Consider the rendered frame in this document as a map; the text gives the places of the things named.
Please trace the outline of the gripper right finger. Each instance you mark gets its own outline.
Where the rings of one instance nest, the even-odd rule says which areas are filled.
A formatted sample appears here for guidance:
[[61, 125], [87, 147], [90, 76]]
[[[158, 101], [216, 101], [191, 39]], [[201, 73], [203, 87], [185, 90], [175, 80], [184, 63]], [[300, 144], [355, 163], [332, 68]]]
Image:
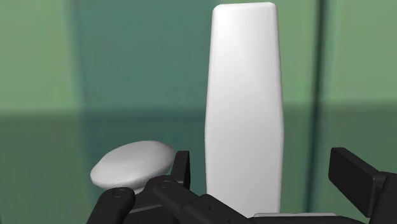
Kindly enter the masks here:
[[328, 178], [369, 224], [397, 224], [397, 173], [379, 171], [346, 148], [332, 148]]

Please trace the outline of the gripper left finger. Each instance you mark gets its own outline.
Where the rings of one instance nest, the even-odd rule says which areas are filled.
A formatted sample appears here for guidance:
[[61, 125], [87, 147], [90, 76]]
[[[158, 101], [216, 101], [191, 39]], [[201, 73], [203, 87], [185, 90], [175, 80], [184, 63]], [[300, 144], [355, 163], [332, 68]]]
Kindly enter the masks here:
[[[180, 224], [248, 224], [248, 219], [211, 195], [189, 190], [190, 154], [176, 153], [170, 175], [151, 178], [143, 195], [166, 208]], [[116, 187], [98, 199], [86, 224], [123, 224], [136, 203], [133, 189]]]

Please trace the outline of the white oval soap bar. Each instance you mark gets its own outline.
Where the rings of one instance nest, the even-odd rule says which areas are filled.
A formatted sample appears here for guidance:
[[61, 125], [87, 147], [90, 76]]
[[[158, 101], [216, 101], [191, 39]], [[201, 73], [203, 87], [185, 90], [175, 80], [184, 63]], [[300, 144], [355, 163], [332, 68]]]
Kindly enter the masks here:
[[175, 150], [158, 141], [138, 141], [105, 154], [90, 173], [92, 183], [105, 190], [129, 187], [142, 191], [147, 181], [166, 174]]

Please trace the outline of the tall white rounded bottle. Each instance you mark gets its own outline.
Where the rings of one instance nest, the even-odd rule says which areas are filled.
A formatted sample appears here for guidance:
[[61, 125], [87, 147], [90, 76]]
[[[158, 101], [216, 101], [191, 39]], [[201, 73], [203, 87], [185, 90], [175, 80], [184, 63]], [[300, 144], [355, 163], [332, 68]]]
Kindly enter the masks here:
[[218, 5], [205, 115], [208, 194], [247, 217], [278, 213], [283, 148], [276, 5]]

